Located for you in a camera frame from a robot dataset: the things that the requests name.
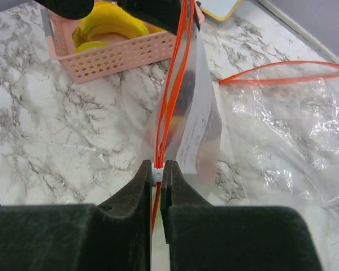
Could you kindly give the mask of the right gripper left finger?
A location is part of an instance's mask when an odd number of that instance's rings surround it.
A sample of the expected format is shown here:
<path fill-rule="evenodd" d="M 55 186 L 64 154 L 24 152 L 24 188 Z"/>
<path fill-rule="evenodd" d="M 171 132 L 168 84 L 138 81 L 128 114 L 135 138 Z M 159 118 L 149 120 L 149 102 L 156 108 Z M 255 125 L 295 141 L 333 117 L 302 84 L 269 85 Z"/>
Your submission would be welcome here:
<path fill-rule="evenodd" d="M 110 270 L 151 269 L 152 183 L 151 162 L 144 160 L 134 177 L 99 205 L 109 218 L 103 248 Z"/>

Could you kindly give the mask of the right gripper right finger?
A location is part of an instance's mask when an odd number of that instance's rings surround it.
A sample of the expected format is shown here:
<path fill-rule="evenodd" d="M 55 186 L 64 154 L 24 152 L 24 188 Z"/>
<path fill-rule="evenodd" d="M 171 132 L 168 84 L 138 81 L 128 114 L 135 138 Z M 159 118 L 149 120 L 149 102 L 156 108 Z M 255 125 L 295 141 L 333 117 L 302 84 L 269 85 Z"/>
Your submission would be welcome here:
<path fill-rule="evenodd" d="M 205 270 L 210 204 L 184 178 L 179 164 L 165 163 L 160 212 L 171 270 Z"/>

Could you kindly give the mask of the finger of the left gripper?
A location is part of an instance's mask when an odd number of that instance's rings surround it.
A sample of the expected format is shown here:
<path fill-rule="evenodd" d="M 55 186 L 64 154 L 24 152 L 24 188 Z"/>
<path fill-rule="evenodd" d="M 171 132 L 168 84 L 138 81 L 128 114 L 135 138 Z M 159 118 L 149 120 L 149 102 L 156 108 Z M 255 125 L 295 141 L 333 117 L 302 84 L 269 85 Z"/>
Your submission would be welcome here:
<path fill-rule="evenodd" d="M 86 17 L 94 7 L 94 0 L 35 0 L 35 2 L 69 20 Z"/>
<path fill-rule="evenodd" d="M 178 0 L 119 0 L 117 4 L 130 15 L 174 35 L 179 26 L 181 1 Z"/>

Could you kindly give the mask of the fake banana bunch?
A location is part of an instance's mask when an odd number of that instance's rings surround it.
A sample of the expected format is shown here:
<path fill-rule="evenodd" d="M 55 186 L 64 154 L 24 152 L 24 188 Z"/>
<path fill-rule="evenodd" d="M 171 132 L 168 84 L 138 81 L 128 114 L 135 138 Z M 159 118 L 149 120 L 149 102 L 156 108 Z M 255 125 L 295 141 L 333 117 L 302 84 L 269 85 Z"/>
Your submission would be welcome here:
<path fill-rule="evenodd" d="M 125 12 L 116 3 L 98 1 L 73 31 L 73 45 L 78 48 L 95 36 L 112 33 L 134 39 L 148 35 L 149 31 L 143 21 Z"/>

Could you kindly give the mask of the zip bag with red fruit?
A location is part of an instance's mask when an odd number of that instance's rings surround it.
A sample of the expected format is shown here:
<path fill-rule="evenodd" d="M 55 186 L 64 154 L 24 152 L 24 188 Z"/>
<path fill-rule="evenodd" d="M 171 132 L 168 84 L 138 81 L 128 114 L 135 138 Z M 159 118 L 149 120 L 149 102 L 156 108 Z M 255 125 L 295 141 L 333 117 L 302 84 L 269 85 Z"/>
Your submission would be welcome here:
<path fill-rule="evenodd" d="M 154 174 L 153 224 L 166 162 L 176 161 L 202 196 L 208 196 L 215 182 L 222 123 L 197 20 L 195 2 L 181 1 L 171 64 L 141 143 L 140 160 L 149 160 Z"/>

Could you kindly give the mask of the zip bag with yellow fruit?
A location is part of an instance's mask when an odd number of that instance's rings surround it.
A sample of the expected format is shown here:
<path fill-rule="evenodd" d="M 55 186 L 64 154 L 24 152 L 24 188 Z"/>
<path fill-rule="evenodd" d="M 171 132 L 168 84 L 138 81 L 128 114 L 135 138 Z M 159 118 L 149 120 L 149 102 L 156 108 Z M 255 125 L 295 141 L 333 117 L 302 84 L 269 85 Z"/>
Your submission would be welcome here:
<path fill-rule="evenodd" d="M 249 201 L 339 204 L 339 64 L 266 64 L 219 86 L 229 159 Z"/>

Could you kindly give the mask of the fake yellow mango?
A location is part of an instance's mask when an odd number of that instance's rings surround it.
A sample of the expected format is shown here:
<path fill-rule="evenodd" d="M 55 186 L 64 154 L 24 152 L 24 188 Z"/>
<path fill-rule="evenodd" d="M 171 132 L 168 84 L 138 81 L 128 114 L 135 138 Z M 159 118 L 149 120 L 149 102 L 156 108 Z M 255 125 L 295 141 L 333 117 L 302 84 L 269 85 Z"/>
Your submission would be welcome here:
<path fill-rule="evenodd" d="M 81 44 L 79 47 L 75 48 L 73 53 L 77 54 L 83 51 L 97 49 L 97 48 L 104 47 L 107 45 L 109 45 L 109 43 L 105 41 L 88 41 L 88 42 Z"/>

